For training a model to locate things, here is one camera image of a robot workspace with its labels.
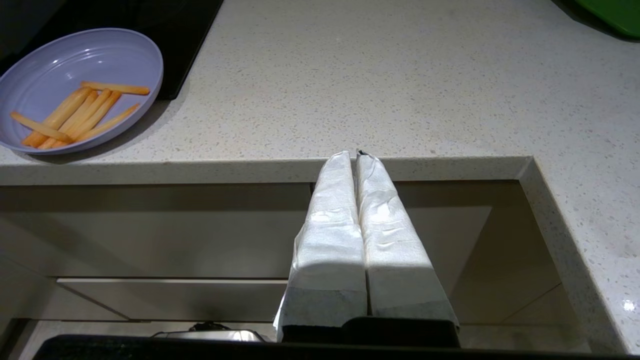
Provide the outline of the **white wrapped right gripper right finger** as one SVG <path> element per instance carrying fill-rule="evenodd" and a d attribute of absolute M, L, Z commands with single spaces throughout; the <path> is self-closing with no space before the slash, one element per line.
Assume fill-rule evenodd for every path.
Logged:
<path fill-rule="evenodd" d="M 359 225 L 372 316 L 460 323 L 396 186 L 380 159 L 356 160 Z"/>

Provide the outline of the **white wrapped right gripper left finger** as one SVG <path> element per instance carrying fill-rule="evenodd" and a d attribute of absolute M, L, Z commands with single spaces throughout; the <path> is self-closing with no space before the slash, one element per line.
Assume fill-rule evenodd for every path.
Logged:
<path fill-rule="evenodd" d="M 332 155 L 318 173 L 294 239 L 285 293 L 273 322 L 278 342 L 295 326 L 341 328 L 368 314 L 365 250 L 350 153 Z"/>

